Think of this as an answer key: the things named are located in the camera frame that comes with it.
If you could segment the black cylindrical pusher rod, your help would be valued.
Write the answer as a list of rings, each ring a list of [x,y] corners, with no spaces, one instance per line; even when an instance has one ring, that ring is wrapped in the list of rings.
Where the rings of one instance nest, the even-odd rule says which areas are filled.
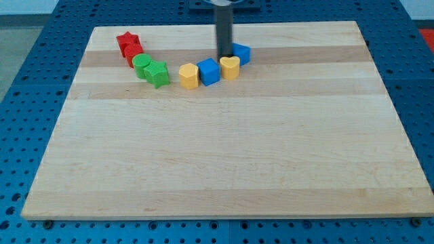
[[[233,5],[214,5],[217,57],[233,56]]]

